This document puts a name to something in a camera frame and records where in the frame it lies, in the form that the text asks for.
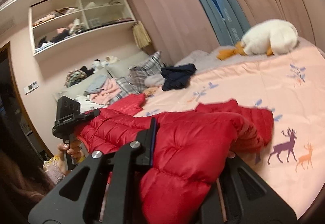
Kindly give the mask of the person's left hand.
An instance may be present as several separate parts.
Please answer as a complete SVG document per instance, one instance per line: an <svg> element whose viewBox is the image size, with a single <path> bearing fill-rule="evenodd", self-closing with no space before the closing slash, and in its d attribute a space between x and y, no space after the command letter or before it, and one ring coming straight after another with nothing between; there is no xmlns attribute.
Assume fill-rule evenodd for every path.
<svg viewBox="0 0 325 224"><path fill-rule="evenodd" d="M83 156L83 152L81 150L81 141L74 140L70 144L60 143L58 144L58 157L61 161L64 161L64 154L68 154L70 157L74 159L80 159Z"/></svg>

